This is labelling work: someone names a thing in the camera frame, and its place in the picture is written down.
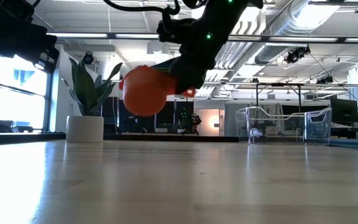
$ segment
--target green leaves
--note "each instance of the green leaves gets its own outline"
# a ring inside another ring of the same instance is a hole
[[[97,88],[100,85],[102,85],[102,75],[98,75],[98,77],[96,77],[96,80],[94,81],[94,87]]]
[[[68,59],[70,60],[71,63],[71,77],[73,79],[74,89],[75,89],[75,80],[76,80],[75,75],[77,74],[78,64],[74,61],[74,59],[70,57]]]
[[[71,63],[71,77],[73,79],[73,89],[70,88],[68,82],[63,80],[67,86],[71,97],[78,103],[81,114],[84,116],[100,116],[100,106],[112,92],[115,83],[110,83],[112,77],[117,74],[122,66],[122,63],[116,65],[109,78],[102,82],[102,76],[96,77],[95,81],[91,75],[86,71],[83,61],[79,64],[72,58],[69,58]]]
[[[117,64],[117,65],[112,69],[109,78],[108,78],[102,85],[100,85],[99,87],[96,88],[96,94],[97,94],[98,96],[104,95],[104,93],[106,92],[106,89],[107,89],[107,87],[108,87],[108,85],[109,85],[109,83],[110,83],[110,80],[112,79],[112,77],[113,77],[115,74],[117,74],[117,73],[120,71],[121,66],[122,66],[122,63]]]
[[[90,110],[96,105],[96,96],[94,83],[91,75],[86,71],[85,63],[83,61],[78,65],[77,73],[75,75],[75,93],[86,110]]]

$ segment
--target white planter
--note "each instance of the white planter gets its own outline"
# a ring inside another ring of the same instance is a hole
[[[104,119],[99,116],[67,116],[66,142],[103,142]]]

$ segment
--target wooden floor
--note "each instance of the wooden floor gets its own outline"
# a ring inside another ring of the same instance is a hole
[[[358,223],[358,150],[64,141],[0,146],[0,223]]]

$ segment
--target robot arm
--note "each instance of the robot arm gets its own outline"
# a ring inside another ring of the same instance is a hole
[[[175,93],[180,94],[190,87],[201,88],[207,70],[215,66],[215,57],[227,42],[229,34],[238,22],[248,3],[258,8],[263,7],[262,0],[183,0],[190,8],[196,9],[206,5],[201,18],[173,20],[171,15],[178,14],[179,3],[175,8],[167,7],[122,7],[109,0],[108,5],[123,11],[158,11],[162,21],[158,24],[157,33],[161,42],[181,44],[181,56],[170,61],[169,74],[177,79]]]

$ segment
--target cable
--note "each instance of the cable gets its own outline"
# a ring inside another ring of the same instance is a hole
[[[37,7],[38,4],[40,4],[40,1],[41,1],[41,0],[36,0],[36,1],[34,2],[34,4],[32,5],[32,7],[33,7],[33,8]]]
[[[316,60],[316,58],[312,55],[312,54],[310,54],[312,57],[313,57],[313,59],[320,65],[320,67],[328,74],[328,75],[331,75],[317,60]],[[357,99],[357,97],[355,97],[348,89],[346,89],[345,87],[343,87],[342,86],[342,88],[345,90],[345,91],[347,91],[354,99],[356,99],[357,101],[358,101],[358,99]]]
[[[156,11],[156,12],[161,12],[164,13],[166,10],[168,10],[169,14],[171,15],[177,15],[180,12],[180,6],[179,6],[179,2],[178,0],[174,0],[175,2],[175,8],[172,9],[169,6],[166,7],[165,9],[161,8],[161,7],[157,7],[157,6],[142,6],[142,7],[127,7],[127,6],[120,6],[117,5],[116,3],[111,2],[110,0],[103,0],[106,4],[108,4],[109,6],[120,10],[120,11],[126,11],[126,12],[152,12],[152,11]]]
[[[282,68],[284,68],[285,70],[288,70],[288,69],[294,67],[295,65],[289,66],[289,64],[287,63],[287,67],[284,67],[284,61],[281,61],[281,66],[282,66]]]

